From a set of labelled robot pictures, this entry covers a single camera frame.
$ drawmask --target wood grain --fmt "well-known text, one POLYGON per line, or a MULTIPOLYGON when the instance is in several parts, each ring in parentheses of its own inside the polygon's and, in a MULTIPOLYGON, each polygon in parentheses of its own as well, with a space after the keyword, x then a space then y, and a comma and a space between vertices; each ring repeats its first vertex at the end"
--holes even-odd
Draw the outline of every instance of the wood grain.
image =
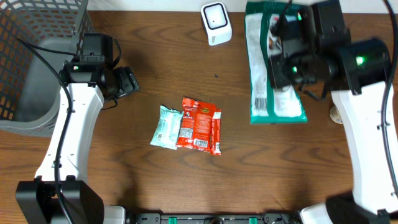
MULTIPOLYGON (((249 124, 243 13, 230 14, 233 38, 215 47, 206 42, 199 13, 90 16, 96 31, 119 40, 120 65, 131 66, 141 86, 96 122, 88 175, 105 204, 165 213, 262 213, 303 208, 352 188, 345 133, 329 117, 330 96, 322 103, 301 96, 308 124, 249 124), (180 110, 183 96, 223 110, 222 156, 149 145, 159 106, 180 110)), ((345 19, 353 39, 376 35, 392 48, 387 16, 347 14, 345 19)), ((49 141, 0 133, 0 223, 25 223, 16 186, 33 179, 49 141)))

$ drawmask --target red package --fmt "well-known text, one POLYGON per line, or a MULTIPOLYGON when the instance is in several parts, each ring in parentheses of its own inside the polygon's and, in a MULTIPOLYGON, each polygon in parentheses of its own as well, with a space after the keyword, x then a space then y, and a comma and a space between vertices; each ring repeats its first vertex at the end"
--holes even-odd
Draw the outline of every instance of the red package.
POLYGON ((211 123, 216 105, 189 98, 182 99, 182 118, 177 147, 211 151, 211 123))
POLYGON ((221 155, 221 110, 216 110, 211 120, 211 155, 221 155))

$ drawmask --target green clip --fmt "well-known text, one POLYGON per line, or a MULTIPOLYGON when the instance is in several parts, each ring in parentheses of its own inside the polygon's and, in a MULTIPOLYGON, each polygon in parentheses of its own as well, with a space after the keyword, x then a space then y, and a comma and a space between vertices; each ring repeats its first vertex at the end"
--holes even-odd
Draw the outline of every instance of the green clip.
POLYGON ((249 224, 257 224, 257 218, 249 218, 249 224))
POLYGON ((177 224, 177 218, 169 218, 169 224, 177 224))

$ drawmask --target teal packet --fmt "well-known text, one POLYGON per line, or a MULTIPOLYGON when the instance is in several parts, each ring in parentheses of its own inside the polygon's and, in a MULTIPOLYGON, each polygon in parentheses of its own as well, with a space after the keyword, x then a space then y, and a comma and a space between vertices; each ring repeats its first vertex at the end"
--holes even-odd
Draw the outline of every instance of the teal packet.
MULTIPOLYGON (((275 1, 248 2, 244 29, 251 77, 251 124, 306 123, 301 100, 293 86, 274 90, 268 77, 268 58, 281 54, 278 38, 269 27, 277 22, 286 3, 275 1)), ((289 6, 287 20, 297 19, 298 5, 289 6)))

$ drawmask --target gray plastic basket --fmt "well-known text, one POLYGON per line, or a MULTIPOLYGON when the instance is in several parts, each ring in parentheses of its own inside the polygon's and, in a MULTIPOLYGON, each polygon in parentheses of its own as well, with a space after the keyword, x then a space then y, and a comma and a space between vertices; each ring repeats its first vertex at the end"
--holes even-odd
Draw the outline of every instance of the gray plastic basket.
MULTIPOLYGON (((0 0, 0 129, 51 136, 60 85, 50 70, 15 37, 52 50, 81 51, 93 32, 88 0, 0 0)), ((38 52, 60 71, 70 55, 38 52)))

